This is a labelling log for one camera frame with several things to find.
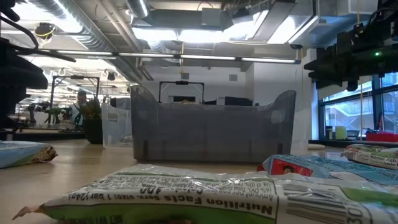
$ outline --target translucent plastic tub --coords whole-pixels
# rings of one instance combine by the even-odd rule
[[[104,147],[132,148],[131,112],[106,103],[101,105],[101,110]]]
[[[131,87],[134,157],[138,161],[262,162],[290,154],[295,91],[267,106],[159,104]]]

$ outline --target glass window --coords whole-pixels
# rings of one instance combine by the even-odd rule
[[[363,128],[374,128],[373,125],[373,101],[371,97],[363,98],[362,103]],[[326,126],[346,126],[347,130],[361,129],[361,100],[349,100],[325,106]]]
[[[381,78],[381,86],[387,87],[398,84],[398,73],[388,73],[384,75],[384,78]]]
[[[398,133],[398,91],[383,94],[383,130]]]
[[[369,81],[369,82],[366,82],[366,83],[362,84],[362,92],[366,93],[368,91],[372,91],[372,81]],[[330,96],[324,98],[323,101],[326,102],[326,101],[330,101],[330,100],[340,99],[340,98],[343,98],[343,97],[346,97],[346,96],[352,96],[352,95],[355,95],[355,94],[358,94],[358,93],[361,93],[361,87],[360,86],[358,86],[358,88],[355,91],[347,91],[347,90],[345,90],[345,91],[330,95]]]

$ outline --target snack bag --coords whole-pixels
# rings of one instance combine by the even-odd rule
[[[272,155],[257,170],[265,170],[272,175],[294,173],[306,177],[372,182],[398,193],[398,170],[336,161],[324,157]]]
[[[48,162],[57,156],[55,149],[45,143],[0,141],[0,168]]]
[[[390,224],[398,220],[398,195],[367,182],[137,165],[16,217],[29,212],[72,224]]]
[[[342,155],[351,161],[387,169],[398,169],[398,148],[387,149],[381,146],[352,144]]]

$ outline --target person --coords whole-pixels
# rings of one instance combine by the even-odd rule
[[[72,123],[74,123],[75,125],[81,126],[83,124],[83,117],[81,116],[79,109],[82,106],[86,106],[87,104],[87,94],[85,91],[80,90],[77,93],[77,103],[74,103],[73,105],[71,105],[71,119],[72,119]]]
[[[284,166],[284,174],[294,173],[294,168],[291,166]]]

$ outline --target table surface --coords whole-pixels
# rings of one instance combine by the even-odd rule
[[[11,221],[23,207],[40,205],[124,167],[137,164],[132,149],[104,149],[85,139],[48,142],[57,151],[52,162],[0,169],[0,223],[58,223],[43,214],[31,213]],[[339,158],[340,150],[309,151],[314,156]],[[161,163],[214,173],[253,172],[257,166],[227,164]]]

